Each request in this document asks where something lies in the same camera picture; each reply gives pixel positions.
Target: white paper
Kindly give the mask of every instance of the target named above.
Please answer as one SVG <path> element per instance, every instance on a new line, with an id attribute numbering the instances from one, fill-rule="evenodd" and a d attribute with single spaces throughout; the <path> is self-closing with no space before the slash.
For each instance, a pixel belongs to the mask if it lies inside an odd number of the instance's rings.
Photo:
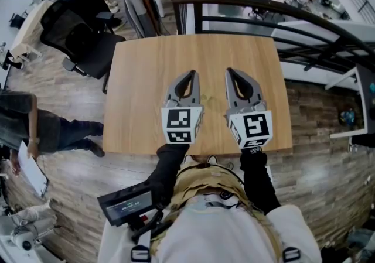
<path id="1" fill-rule="evenodd" d="M 22 141 L 18 151 L 18 162 L 21 166 L 21 171 L 24 172 L 30 184 L 40 197 L 43 197 L 47 189 L 47 178 L 39 169 L 32 156 L 28 158 L 28 147 Z"/>

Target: tan vest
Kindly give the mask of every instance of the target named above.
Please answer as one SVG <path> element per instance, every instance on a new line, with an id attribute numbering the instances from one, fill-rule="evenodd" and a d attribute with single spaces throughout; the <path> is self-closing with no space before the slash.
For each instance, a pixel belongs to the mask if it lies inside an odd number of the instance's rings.
<path id="1" fill-rule="evenodd" d="M 245 205 L 248 213 L 262 225 L 270 239 L 277 262 L 280 262 L 282 247 L 277 233 L 266 216 L 259 210 L 256 210 L 250 203 L 238 179 L 228 170 L 219 166 L 211 165 L 208 168 L 191 168 L 185 170 L 190 166 L 197 166 L 197 164 L 196 162 L 184 164 L 183 169 L 177 175 L 173 197 L 169 204 L 171 213 L 165 217 L 164 221 L 175 221 L 182 211 L 181 206 L 199 194 L 199 192 L 202 192 L 202 190 L 207 188 L 224 189 L 236 195 Z M 166 232 L 167 230 L 152 239 L 151 254 L 156 254 L 157 248 L 161 240 L 165 237 Z"/>

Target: display screen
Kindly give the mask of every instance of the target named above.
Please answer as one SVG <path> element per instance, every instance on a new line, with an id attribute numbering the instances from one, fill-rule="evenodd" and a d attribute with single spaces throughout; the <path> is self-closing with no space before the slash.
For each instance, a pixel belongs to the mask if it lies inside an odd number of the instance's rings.
<path id="1" fill-rule="evenodd" d="M 112 220 L 123 218 L 129 214 L 136 213 L 152 205 L 151 191 L 148 191 L 132 199 L 122 201 L 107 207 L 107 212 Z"/>

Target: wooden floor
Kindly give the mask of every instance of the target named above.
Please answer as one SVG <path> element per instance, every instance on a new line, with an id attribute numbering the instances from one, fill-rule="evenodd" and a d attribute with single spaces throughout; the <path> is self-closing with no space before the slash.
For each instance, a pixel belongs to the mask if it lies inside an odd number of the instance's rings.
<path id="1" fill-rule="evenodd" d="M 173 28 L 172 8 L 165 2 L 167 27 Z M 122 35 L 133 38 L 126 27 Z M 22 71 L 11 70 L 11 90 L 37 95 L 39 108 L 67 119 L 104 120 L 103 80 L 69 73 L 62 65 L 63 55 L 41 46 L 41 59 Z M 274 186 L 282 204 L 298 205 L 319 245 L 342 238 L 354 225 L 365 221 L 373 201 L 374 155 L 365 148 L 356 155 L 347 153 L 347 139 L 330 140 L 329 134 L 341 130 L 338 108 L 353 107 L 355 94 L 325 91 L 310 84 L 287 83 L 291 112 L 293 154 L 269 154 Z M 219 158 L 233 162 L 240 175 L 239 156 Z M 97 197 L 145 180 L 157 163 L 156 156 L 126 156 L 108 153 L 97 158 L 86 151 L 65 151 L 40 157 L 38 164 L 50 180 L 45 199 L 53 205 L 62 226 L 45 239 L 45 244 L 69 263 L 97 260 L 105 217 Z M 41 204 L 23 175 L 7 181 L 11 206 Z"/>

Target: hand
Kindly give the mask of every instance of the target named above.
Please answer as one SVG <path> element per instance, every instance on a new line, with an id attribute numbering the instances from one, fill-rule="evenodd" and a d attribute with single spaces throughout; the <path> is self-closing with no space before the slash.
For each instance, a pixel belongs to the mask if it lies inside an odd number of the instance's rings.
<path id="1" fill-rule="evenodd" d="M 39 157 L 39 150 L 38 145 L 34 141 L 29 141 L 28 145 L 28 158 L 33 156 L 34 160 L 36 160 Z"/>
<path id="2" fill-rule="evenodd" d="M 9 160 L 9 163 L 11 164 L 12 172 L 15 176 L 18 176 L 21 167 L 19 166 L 18 158 L 17 156 L 12 156 L 11 159 Z"/>

